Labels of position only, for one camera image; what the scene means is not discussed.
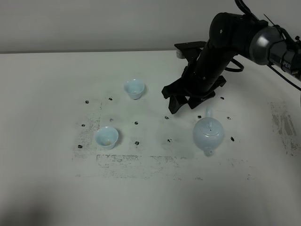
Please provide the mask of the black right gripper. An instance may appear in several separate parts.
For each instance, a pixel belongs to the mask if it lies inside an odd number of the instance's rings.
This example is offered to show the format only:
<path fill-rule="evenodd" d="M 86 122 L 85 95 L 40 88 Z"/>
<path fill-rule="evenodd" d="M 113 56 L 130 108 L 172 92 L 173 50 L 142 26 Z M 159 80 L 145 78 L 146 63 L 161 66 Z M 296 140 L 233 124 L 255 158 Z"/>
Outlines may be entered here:
<path fill-rule="evenodd" d="M 226 48 L 217 48 L 211 41 L 177 43 L 188 61 L 179 79 L 162 89 L 164 98 L 169 98 L 171 114 L 188 102 L 204 102 L 215 96 L 214 90 L 226 80 L 221 73 L 226 68 Z"/>

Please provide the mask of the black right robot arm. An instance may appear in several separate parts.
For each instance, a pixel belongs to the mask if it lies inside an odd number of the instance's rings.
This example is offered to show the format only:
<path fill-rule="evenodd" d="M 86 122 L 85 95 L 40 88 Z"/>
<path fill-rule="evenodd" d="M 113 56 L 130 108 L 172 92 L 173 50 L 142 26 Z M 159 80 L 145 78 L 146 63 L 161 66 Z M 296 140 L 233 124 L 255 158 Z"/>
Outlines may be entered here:
<path fill-rule="evenodd" d="M 224 71 L 243 71 L 235 59 L 241 55 L 258 65 L 266 65 L 278 75 L 301 77 L 301 41 L 269 19 L 258 19 L 241 0 L 236 1 L 241 14 L 219 13 L 211 22 L 208 41 L 178 43 L 177 56 L 188 64 L 179 79 L 162 89 L 169 100 L 169 111 L 176 113 L 183 105 L 196 108 L 215 96 L 215 89 L 226 80 Z M 235 68 L 228 67 L 234 63 Z"/>

